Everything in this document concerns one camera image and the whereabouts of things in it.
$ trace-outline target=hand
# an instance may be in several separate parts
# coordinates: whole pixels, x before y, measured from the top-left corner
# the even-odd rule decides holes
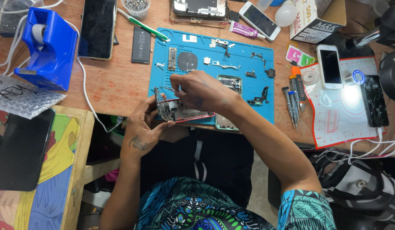
[[[161,93],[161,96],[166,99],[164,93]],[[139,102],[135,111],[128,118],[121,149],[122,164],[140,162],[141,157],[158,143],[162,133],[175,125],[173,121],[168,121],[151,130],[150,123],[158,115],[158,110],[155,108],[155,96],[148,97]]]
[[[205,73],[194,70],[185,75],[172,74],[170,76],[175,96],[192,109],[212,111],[225,115],[233,102],[241,99],[240,95],[220,81]]]

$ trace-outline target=blue tape dispenser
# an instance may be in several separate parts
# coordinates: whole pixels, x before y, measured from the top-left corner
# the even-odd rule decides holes
[[[29,48],[30,63],[14,73],[41,88],[68,90],[77,32],[56,12],[31,7],[22,40]]]

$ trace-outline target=patterned shirt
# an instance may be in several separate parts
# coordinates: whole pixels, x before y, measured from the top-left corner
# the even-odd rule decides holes
[[[314,191],[281,196],[278,226],[242,209],[225,193],[191,178],[157,183],[141,208],[136,230],[336,230],[327,199]]]

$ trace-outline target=tattoo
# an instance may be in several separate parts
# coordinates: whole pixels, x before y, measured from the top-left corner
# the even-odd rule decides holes
[[[131,147],[131,143],[132,143],[132,148],[134,149],[145,151],[146,149],[149,148],[148,143],[143,142],[141,139],[139,139],[138,135],[131,139],[131,141],[129,142],[129,147]]]
[[[202,104],[203,104],[203,101],[204,101],[203,98],[201,98],[201,97],[199,97],[199,96],[196,96],[196,97],[193,99],[193,104],[194,104],[196,107],[201,107]]]

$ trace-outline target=colorful cloth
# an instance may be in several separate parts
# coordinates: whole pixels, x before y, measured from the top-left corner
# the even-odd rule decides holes
[[[7,116],[0,113],[0,133]],[[39,182],[33,191],[0,190],[0,230],[61,228],[80,118],[56,114]]]
[[[282,196],[278,230],[335,230],[326,198],[291,190]],[[157,183],[139,213],[136,230],[276,230],[259,215],[237,206],[225,193],[191,178]]]

